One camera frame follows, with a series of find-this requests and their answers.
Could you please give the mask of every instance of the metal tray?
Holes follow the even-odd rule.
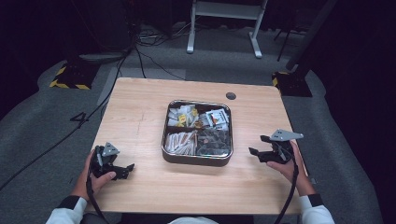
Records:
[[[168,114],[181,106],[194,105],[199,115],[203,116],[206,112],[213,110],[221,110],[225,112],[228,121],[228,131],[217,130],[213,127],[177,127],[168,126],[169,116]],[[171,134],[181,133],[193,133],[196,132],[195,139],[192,137],[191,141],[195,142],[193,152],[190,154],[177,154],[169,150],[169,146],[166,145],[169,141]],[[196,102],[187,100],[175,100],[172,101],[166,111],[166,119],[163,127],[163,140],[162,140],[162,152],[163,158],[166,161],[172,163],[183,163],[183,164],[194,164],[194,165],[206,165],[206,166],[224,166],[226,165],[231,156],[233,155],[233,129],[232,129],[232,117],[231,110],[227,105],[207,103],[207,102]]]

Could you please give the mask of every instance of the white sleeve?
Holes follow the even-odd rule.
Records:
[[[86,206],[85,199],[68,196],[52,211],[47,224],[79,224]]]
[[[169,224],[219,224],[206,217],[180,217]]]
[[[334,224],[332,214],[323,205],[319,194],[300,197],[303,209],[303,224]]]

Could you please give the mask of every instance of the cable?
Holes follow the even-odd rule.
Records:
[[[99,208],[98,203],[96,202],[95,198],[93,197],[93,189],[92,189],[92,179],[91,179],[91,174],[92,174],[92,170],[91,170],[91,166],[92,166],[92,161],[93,161],[93,157],[98,153],[98,148],[95,148],[95,152],[92,153],[91,156],[91,160],[90,160],[90,166],[88,168],[88,173],[87,173],[87,182],[85,184],[85,188],[87,190],[87,194],[88,197],[90,198],[91,204],[93,206],[93,208],[95,209],[96,213],[98,214],[99,217],[101,217],[107,224],[108,221],[106,220],[105,216],[103,215],[102,211]]]
[[[275,221],[275,224],[279,224],[280,223],[280,220],[282,219],[282,217],[286,213],[286,209],[288,209],[288,207],[289,207],[289,204],[290,204],[291,199],[292,199],[293,194],[294,194],[294,190],[296,188],[297,176],[299,174],[298,165],[297,165],[297,162],[296,162],[294,156],[291,153],[289,153],[286,149],[284,149],[282,147],[280,149],[283,152],[286,152],[286,153],[288,153],[291,156],[291,159],[293,160],[293,163],[294,163],[294,171],[293,171],[293,179],[291,181],[291,189],[290,189],[290,193],[289,193],[288,199],[286,200],[285,205],[283,206],[281,212],[279,213],[279,215],[278,215],[278,217],[277,217],[277,219]]]
[[[105,108],[107,107],[107,104],[108,104],[108,102],[105,103],[105,104],[102,106],[102,109],[100,110],[100,120],[103,119],[103,115],[104,115],[103,111],[104,111]]]
[[[157,66],[159,66],[163,71],[165,71],[167,74],[171,75],[172,77],[177,77],[177,78],[180,78],[181,80],[186,80],[186,79],[184,79],[184,78],[182,78],[182,77],[178,77],[178,76],[173,75],[172,73],[168,72],[168,71],[167,71],[166,69],[164,69],[160,64],[154,62],[154,60],[153,60],[150,56],[148,56],[148,55],[146,55],[146,54],[144,54],[144,53],[142,53],[142,52],[140,52],[140,54],[142,54],[142,55],[145,56],[145,57],[150,58],[151,61],[152,61],[153,63],[157,64]]]
[[[88,26],[87,22],[85,21],[84,17],[82,16],[80,10],[78,9],[78,7],[76,6],[76,3],[74,2],[74,0],[70,0],[70,2],[72,3],[73,7],[76,9],[77,14],[79,15],[79,17],[81,18],[82,22],[84,23],[85,28],[87,29],[88,33],[90,33],[91,37],[95,40],[95,42],[102,48],[107,49],[109,51],[116,51],[116,52],[125,52],[128,51],[131,46],[128,46],[126,49],[121,49],[121,50],[117,50],[117,49],[111,49],[108,46],[105,46],[104,44],[102,44],[98,38],[96,38],[95,34],[93,33],[93,31],[91,30],[91,28]]]
[[[147,77],[146,77],[146,74],[145,74],[145,69],[143,68],[143,62],[142,62],[142,57],[140,56],[140,51],[139,51],[139,49],[137,48],[137,46],[134,46],[134,49],[136,49],[137,55],[139,56],[140,68],[142,69],[143,77],[144,77],[144,78],[147,78]]]
[[[180,38],[183,35],[187,35],[188,33],[183,33],[181,35],[179,33],[181,31],[183,31],[186,27],[190,26],[190,25],[191,25],[191,22],[187,23],[182,28],[180,28],[176,33],[172,34],[170,38],[163,38],[165,36],[164,34],[155,34],[153,31],[152,31],[152,34],[145,35],[145,36],[141,36],[142,35],[142,33],[141,33],[140,36],[138,37],[139,41],[137,42],[137,44],[140,45],[140,46],[143,46],[143,47],[159,46],[159,45],[163,44],[167,40],[175,40],[175,39]],[[155,38],[155,39],[154,39],[153,43],[148,43],[148,42],[143,42],[142,38]]]
[[[152,29],[145,29],[142,30],[139,35],[137,35],[136,44],[144,47],[158,46],[164,42],[163,41],[160,44],[158,44],[158,42],[162,40],[163,37],[164,34],[156,34]],[[142,41],[143,38],[154,38],[154,41],[152,43],[144,42]]]
[[[120,66],[118,68],[117,74],[116,74],[116,80],[120,71],[120,68],[123,64],[123,62],[125,61],[126,56],[122,59]],[[35,159],[33,159],[32,161],[30,161],[29,163],[27,163],[26,165],[24,165],[17,173],[15,173],[14,175],[12,175],[4,184],[1,185],[0,187],[0,192],[1,190],[3,190],[3,188],[5,188],[15,177],[17,177],[20,173],[22,173],[24,170],[26,170],[29,166],[31,166],[33,163],[35,163],[36,161],[38,161],[40,158],[42,158],[43,156],[45,156],[47,153],[49,153],[50,151],[52,151],[53,149],[55,149],[57,146],[59,146],[64,140],[66,140],[68,137],[70,137],[77,129],[81,128],[81,126],[89,120],[89,118],[107,101],[108,97],[110,96],[110,93],[113,92],[114,86],[116,84],[116,81],[113,82],[113,86],[111,87],[110,92],[108,93],[107,97],[105,98],[105,100],[103,100],[103,102],[101,104],[99,104],[99,106],[97,106],[92,112],[91,114],[85,118],[84,120],[82,120],[79,125],[74,128],[69,134],[67,134],[64,138],[62,138],[60,141],[58,141],[55,145],[53,145],[52,147],[50,147],[49,149],[47,149],[46,151],[44,151],[43,153],[41,153],[39,156],[37,156]]]

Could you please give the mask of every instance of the yellow black tape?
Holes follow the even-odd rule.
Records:
[[[80,90],[90,90],[91,89],[91,80],[75,80],[73,77],[73,73],[68,72],[67,63],[65,63],[61,69],[59,69],[55,78],[49,84],[50,87],[59,87],[65,89],[80,89]]]
[[[277,89],[279,90],[279,92],[280,92],[280,88],[279,88],[279,82],[278,82],[278,80],[277,80],[277,76],[286,76],[286,75],[289,75],[290,73],[287,73],[287,72],[274,72],[273,74],[272,74],[272,80],[273,80],[273,85],[275,86],[275,87],[277,87]]]

